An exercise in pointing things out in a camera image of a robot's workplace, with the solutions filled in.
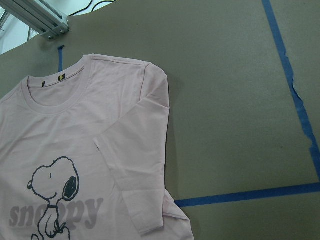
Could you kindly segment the pink Snoopy t-shirt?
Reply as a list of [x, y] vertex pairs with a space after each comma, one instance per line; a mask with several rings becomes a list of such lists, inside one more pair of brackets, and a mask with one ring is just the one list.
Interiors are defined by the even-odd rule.
[[0, 101], [3, 240], [191, 240], [165, 189], [168, 78], [84, 55]]

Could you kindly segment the aluminium frame post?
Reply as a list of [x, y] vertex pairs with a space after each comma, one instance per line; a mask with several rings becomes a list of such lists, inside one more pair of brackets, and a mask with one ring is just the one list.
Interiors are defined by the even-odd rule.
[[46, 39], [69, 31], [68, 17], [44, 0], [2, 0], [0, 6]]

